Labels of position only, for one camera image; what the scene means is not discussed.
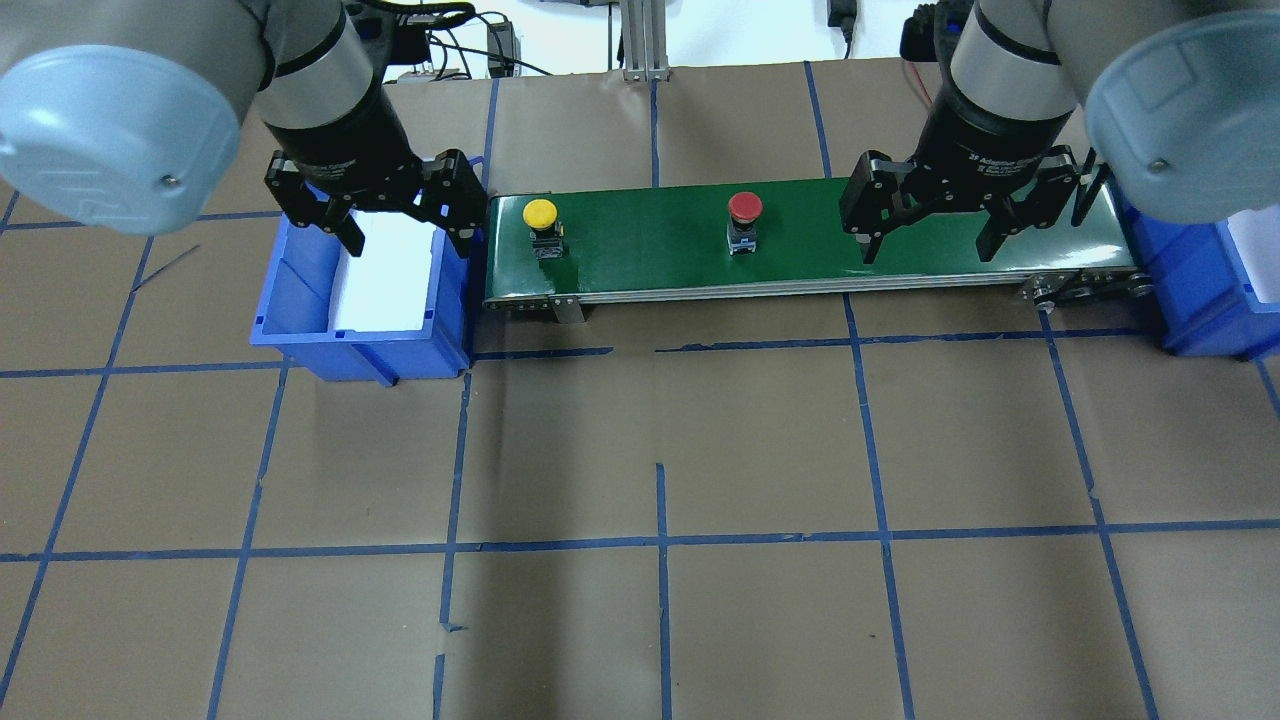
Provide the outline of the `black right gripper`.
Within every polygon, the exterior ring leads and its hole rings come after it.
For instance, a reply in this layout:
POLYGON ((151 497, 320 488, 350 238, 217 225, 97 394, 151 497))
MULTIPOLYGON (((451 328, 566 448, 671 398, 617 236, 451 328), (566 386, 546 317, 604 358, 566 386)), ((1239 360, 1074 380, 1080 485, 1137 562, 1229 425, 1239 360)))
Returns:
POLYGON ((1009 237, 1061 217, 1075 178, 1068 165, 1042 170, 1041 164, 1068 155, 1057 140, 1069 118, 1015 120, 960 95, 940 95, 908 159, 876 150, 859 158, 838 200, 840 224, 861 237, 861 260, 870 265, 900 225, 984 208, 988 220, 975 250, 980 261, 992 261, 1009 237), (1015 199, 1023 190, 1025 199, 1015 199))

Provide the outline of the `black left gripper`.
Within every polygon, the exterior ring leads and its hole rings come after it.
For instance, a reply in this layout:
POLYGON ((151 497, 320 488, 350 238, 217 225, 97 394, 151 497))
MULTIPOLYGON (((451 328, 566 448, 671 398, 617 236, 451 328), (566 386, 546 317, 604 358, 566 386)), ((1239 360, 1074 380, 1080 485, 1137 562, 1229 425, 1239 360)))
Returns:
POLYGON ((486 222, 488 195, 460 149, 421 156, 390 101, 369 95, 325 126, 268 131, 279 149, 264 183, 297 227, 315 225, 361 258, 365 233, 353 211, 389 211, 443 231, 467 259, 486 222))

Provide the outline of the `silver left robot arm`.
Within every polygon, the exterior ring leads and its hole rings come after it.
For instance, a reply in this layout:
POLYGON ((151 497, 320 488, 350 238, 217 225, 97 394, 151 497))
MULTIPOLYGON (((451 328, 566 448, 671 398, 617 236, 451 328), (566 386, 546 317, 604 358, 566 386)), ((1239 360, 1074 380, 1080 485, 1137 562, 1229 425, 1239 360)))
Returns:
POLYGON ((49 211, 124 234, 193 223, 230 168, 246 115, 276 141, 264 182, 297 227, 352 256, 355 214, 444 231, 461 258, 486 191, 457 149, 421 158, 383 77, 413 17, 470 3, 5 1, 3 178, 49 211))

